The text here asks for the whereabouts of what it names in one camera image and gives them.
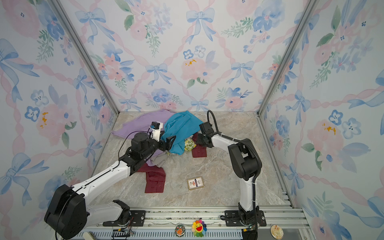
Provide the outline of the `maroon cloth garment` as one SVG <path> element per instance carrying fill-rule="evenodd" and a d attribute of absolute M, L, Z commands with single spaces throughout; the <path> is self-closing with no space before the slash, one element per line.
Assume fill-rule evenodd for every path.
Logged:
<path fill-rule="evenodd" d="M 196 147 L 191 151 L 193 158 L 206 158 L 207 157 L 207 148 L 197 144 L 198 133 L 195 133 L 192 136 L 192 139 L 196 143 Z M 164 186 L 166 182 L 166 173 L 163 168 L 157 166 L 150 167 L 145 163 L 140 169 L 139 172 L 146 173 L 146 187 L 145 193 L 163 193 Z"/>

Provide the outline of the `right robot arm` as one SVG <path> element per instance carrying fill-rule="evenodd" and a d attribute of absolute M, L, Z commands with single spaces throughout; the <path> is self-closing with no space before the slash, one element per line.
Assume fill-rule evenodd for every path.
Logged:
<path fill-rule="evenodd" d="M 257 178 L 263 165 L 252 141 L 239 140 L 214 131 L 209 122 L 200 124 L 200 130 L 198 143 L 228 152 L 234 173 L 240 179 L 240 222 L 244 225 L 255 224 L 258 211 Z"/>

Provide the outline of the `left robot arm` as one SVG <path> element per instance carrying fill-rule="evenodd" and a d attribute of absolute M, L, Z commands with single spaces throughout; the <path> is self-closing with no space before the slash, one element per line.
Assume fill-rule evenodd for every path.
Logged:
<path fill-rule="evenodd" d="M 117 182 L 132 176 L 159 150 L 169 151 L 176 139 L 171 136 L 162 140 L 161 133 L 138 132 L 131 146 L 107 169 L 72 187 L 58 187 L 48 206 L 44 221 L 56 236 L 68 240 L 84 228 L 111 222 L 127 226 L 132 220 L 130 207 L 121 200 L 109 204 L 92 205 L 92 201 Z"/>

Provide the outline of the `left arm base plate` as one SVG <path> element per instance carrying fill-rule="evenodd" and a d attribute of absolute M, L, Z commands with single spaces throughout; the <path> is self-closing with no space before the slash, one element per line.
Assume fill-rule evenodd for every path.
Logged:
<path fill-rule="evenodd" d="M 146 211 L 135 210 L 125 213 L 116 221 L 103 222 L 103 227 L 143 227 L 146 217 Z"/>

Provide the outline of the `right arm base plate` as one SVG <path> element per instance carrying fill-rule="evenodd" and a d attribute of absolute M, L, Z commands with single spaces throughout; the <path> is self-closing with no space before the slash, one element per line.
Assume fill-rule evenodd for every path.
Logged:
<path fill-rule="evenodd" d="M 257 227 L 266 227 L 267 222 L 264 212 L 261 210 L 256 211 L 225 211 L 224 215 L 220 216 L 222 221 L 225 221 L 227 227 L 250 227 L 257 225 Z"/>

